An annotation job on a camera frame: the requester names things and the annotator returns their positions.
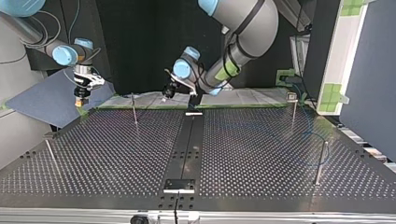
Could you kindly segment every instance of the black cable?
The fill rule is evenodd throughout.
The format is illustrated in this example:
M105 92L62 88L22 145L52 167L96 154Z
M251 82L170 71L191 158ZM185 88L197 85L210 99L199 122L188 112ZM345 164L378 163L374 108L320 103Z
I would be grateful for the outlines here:
M300 19L301 19L301 16L302 16L302 14L303 14L303 5L301 5L301 7L300 7L300 11L299 11L299 13L298 13L298 17L297 17L297 24L296 24L296 30L297 30L297 32L298 32L298 26L299 26L299 23L300 23ZM305 90L305 92L306 92L306 94L308 95L308 98L309 98L309 100L311 101L311 103L312 103L312 105L314 106L314 108L316 109L316 110L318 110L318 108L317 108L317 106L314 104L314 101L312 100L312 96L311 96L311 94L309 93L309 91L308 91L308 88L306 87L306 85L305 85L305 81L304 81L304 78L303 78L303 76L304 76L304 71L301 69L301 66L300 66L300 59L299 59L299 53L298 53L298 47L297 47L297 40L298 40L298 35L296 35L294 38L295 38L295 41L294 41L294 45L295 45L295 48L296 48L296 58L297 58L297 66L298 66L298 70L300 71L300 76L299 75L297 75L297 74L295 74L297 77L299 77L300 79L301 79L301 81L303 82L303 86L304 86L304 90Z
M25 52L25 53L23 54L23 56L21 56L21 57L20 57L19 59L17 59L17 60L9 61L9 62L2 62L2 63L0 63L0 64L17 63L17 62L22 61L26 56L27 56L27 52Z
M233 45L233 43L231 43L231 42L233 41L233 37L234 37L234 36L235 36L235 33L233 33L233 34L228 38L228 40L227 40L227 42L226 42L226 45L225 45L225 49L224 49L223 54L222 54L223 69L224 69L225 73L226 73L227 76L228 76L227 82L224 83L222 86L214 87L214 86L210 85L210 84L207 82L206 77L202 77L202 74L204 73L205 69L203 69L203 73L200 74L200 79L201 79L201 80L204 82L204 84L205 84L206 86L208 86L209 88L213 88L213 89L224 89L224 87L226 87L226 86L230 83L230 81L234 78L234 76L231 75L231 73L228 71L227 64L226 64L226 62L227 62L227 56L228 56L229 58L232 57L232 54L231 54L231 46ZM237 68L237 72L239 73L239 72L241 71L241 68L240 68L240 67L238 66L238 64L236 64L233 60L231 60L231 62L233 63L233 66L235 66L235 67Z

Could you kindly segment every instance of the perforated metal table surface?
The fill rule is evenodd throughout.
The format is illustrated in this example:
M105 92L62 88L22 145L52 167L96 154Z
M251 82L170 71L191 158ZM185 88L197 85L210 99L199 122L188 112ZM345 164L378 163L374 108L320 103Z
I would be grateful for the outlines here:
M325 118L203 112L138 111L136 125L130 110L96 111L0 171L0 207L396 213L396 175ZM168 179L194 180L195 192L164 194Z

